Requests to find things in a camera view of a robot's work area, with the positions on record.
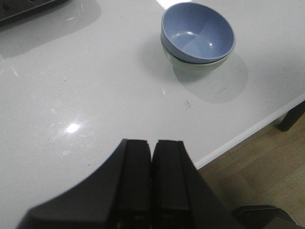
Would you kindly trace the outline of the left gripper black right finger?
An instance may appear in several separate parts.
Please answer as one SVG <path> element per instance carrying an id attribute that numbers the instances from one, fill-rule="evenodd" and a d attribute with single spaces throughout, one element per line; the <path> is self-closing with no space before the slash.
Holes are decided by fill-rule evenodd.
<path id="1" fill-rule="evenodd" d="M 182 141 L 158 141 L 152 159 L 152 228 L 238 228 L 237 220 L 193 165 Z"/>

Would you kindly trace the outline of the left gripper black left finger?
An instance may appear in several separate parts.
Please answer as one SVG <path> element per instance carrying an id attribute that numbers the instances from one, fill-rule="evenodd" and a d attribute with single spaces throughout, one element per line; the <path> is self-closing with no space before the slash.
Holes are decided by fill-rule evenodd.
<path id="1" fill-rule="evenodd" d="M 19 229 L 148 229 L 151 153 L 145 140 L 124 139 L 90 176 L 28 210 Z"/>

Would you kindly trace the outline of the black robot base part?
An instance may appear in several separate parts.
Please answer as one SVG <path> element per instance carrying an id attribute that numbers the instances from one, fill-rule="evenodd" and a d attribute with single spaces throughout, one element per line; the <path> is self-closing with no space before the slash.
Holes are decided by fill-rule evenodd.
<path id="1" fill-rule="evenodd" d="M 242 206 L 232 214 L 245 229 L 304 229 L 285 210 L 271 205 Z"/>

